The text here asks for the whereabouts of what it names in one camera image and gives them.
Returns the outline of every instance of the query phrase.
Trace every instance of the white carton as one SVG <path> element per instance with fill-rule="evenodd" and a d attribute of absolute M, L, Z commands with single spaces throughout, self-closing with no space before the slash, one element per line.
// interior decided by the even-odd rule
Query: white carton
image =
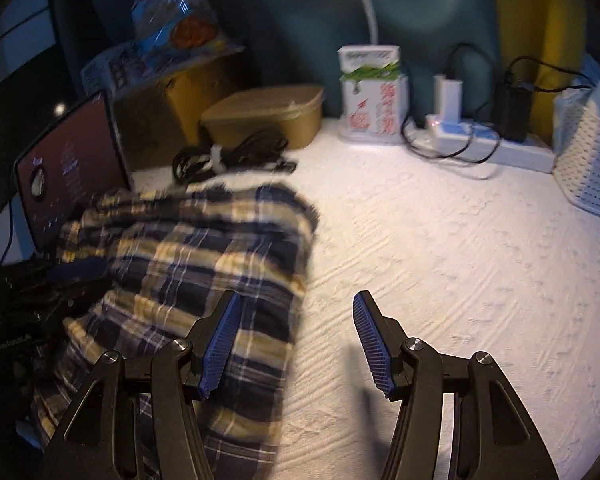
<path fill-rule="evenodd" d="M 397 46 L 346 46 L 338 51 L 342 103 L 349 140 L 403 143 L 400 129 L 408 108 L 407 77 L 400 73 Z"/>

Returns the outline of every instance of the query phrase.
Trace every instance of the checkered cloth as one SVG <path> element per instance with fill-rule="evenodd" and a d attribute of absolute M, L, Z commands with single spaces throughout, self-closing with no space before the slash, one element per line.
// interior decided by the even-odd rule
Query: checkered cloth
<path fill-rule="evenodd" d="M 273 185 L 120 192 L 65 225 L 60 259 L 107 257 L 114 288 L 81 318 L 64 320 L 66 341 L 32 404 L 42 442 L 104 351 L 154 354 L 186 336 L 230 289 L 244 298 L 240 330 L 220 387 L 196 415 L 216 478 L 264 478 L 280 439 L 285 373 L 316 225 L 311 206 Z M 140 405 L 145 469 L 158 478 L 150 396 Z"/>

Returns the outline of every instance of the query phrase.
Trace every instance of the bright light spot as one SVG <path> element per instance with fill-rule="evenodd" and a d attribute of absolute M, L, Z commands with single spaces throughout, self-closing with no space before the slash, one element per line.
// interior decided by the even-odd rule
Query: bright light spot
<path fill-rule="evenodd" d="M 60 117 L 66 112 L 66 105 L 64 103 L 58 103 L 54 108 L 54 115 Z"/>

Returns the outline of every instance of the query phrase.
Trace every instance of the monitor screen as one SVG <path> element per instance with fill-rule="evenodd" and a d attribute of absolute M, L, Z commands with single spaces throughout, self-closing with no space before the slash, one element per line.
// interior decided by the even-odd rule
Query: monitor screen
<path fill-rule="evenodd" d="M 36 248 L 50 247 L 62 224 L 94 194 L 129 189 L 104 94 L 53 124 L 16 162 L 18 191 Z"/>

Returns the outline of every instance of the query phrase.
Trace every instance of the white power strip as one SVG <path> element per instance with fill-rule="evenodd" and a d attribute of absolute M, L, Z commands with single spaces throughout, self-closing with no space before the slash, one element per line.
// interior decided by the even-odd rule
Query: white power strip
<path fill-rule="evenodd" d="M 453 153 L 467 142 L 469 123 L 448 124 L 438 120 L 436 115 L 427 116 L 427 131 L 431 147 L 439 153 Z M 496 142 L 496 133 L 486 126 L 474 126 L 475 138 L 465 152 L 460 155 L 466 160 L 480 160 L 491 153 Z M 513 166 L 524 170 L 551 173 L 554 170 L 555 153 L 539 137 L 529 134 L 523 143 L 502 140 L 500 146 L 489 159 L 494 164 Z"/>

